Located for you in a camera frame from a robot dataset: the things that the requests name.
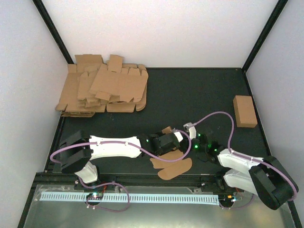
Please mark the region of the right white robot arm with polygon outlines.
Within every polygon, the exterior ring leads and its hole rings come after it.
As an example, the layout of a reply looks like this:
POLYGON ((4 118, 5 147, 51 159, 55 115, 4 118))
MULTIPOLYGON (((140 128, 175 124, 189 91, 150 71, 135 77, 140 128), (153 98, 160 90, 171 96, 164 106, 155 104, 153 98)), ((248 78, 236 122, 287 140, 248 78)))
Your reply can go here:
POLYGON ((270 209, 276 210, 299 191, 295 181, 273 156, 250 157, 211 141, 207 135, 190 133, 192 150, 203 153, 207 161, 223 167, 216 179, 220 191, 238 188, 252 193, 270 209))

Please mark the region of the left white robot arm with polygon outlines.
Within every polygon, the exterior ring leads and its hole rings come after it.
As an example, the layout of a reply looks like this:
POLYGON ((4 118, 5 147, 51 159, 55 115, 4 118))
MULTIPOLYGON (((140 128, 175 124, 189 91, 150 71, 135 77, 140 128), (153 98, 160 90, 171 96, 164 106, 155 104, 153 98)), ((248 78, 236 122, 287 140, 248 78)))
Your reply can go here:
POLYGON ((60 171, 74 173, 92 190, 98 189, 102 178, 91 160, 106 157, 137 158, 143 153, 160 156, 180 148, 182 133, 140 134, 129 138, 102 138, 78 131, 60 142, 60 171))

